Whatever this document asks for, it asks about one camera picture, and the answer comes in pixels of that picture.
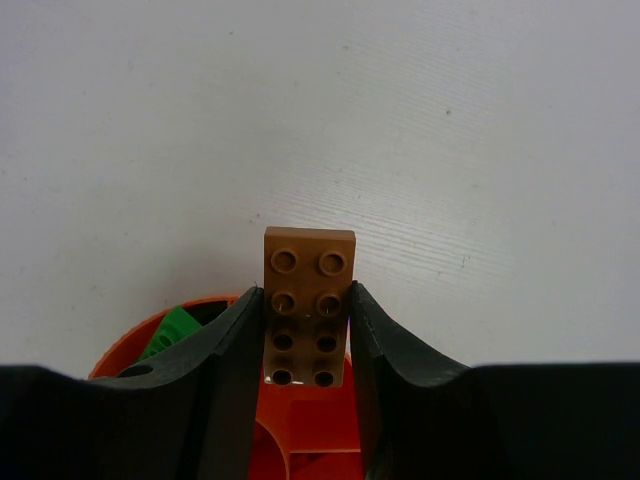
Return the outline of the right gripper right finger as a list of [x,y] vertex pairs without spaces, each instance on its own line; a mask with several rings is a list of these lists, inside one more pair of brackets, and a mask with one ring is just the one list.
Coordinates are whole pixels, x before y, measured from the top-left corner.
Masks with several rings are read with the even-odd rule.
[[395,322],[362,284],[351,352],[368,479],[635,479],[635,363],[468,367]]

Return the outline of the brown lego plate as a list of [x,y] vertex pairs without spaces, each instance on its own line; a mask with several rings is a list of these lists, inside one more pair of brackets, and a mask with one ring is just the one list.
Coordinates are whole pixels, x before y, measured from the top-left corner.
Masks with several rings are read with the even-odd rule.
[[269,226],[264,234],[264,380],[342,385],[356,235]]

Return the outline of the long green lego brick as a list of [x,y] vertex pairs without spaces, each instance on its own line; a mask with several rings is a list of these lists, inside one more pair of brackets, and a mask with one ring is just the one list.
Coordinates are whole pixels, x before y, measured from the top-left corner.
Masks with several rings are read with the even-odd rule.
[[145,360],[169,349],[201,328],[202,325],[184,308],[173,308],[159,323],[139,360]]

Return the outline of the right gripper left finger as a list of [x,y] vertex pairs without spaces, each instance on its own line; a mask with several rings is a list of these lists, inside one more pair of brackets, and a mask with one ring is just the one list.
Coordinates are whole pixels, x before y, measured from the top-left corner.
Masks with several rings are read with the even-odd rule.
[[114,377],[1,370],[5,479],[245,479],[262,371],[263,292]]

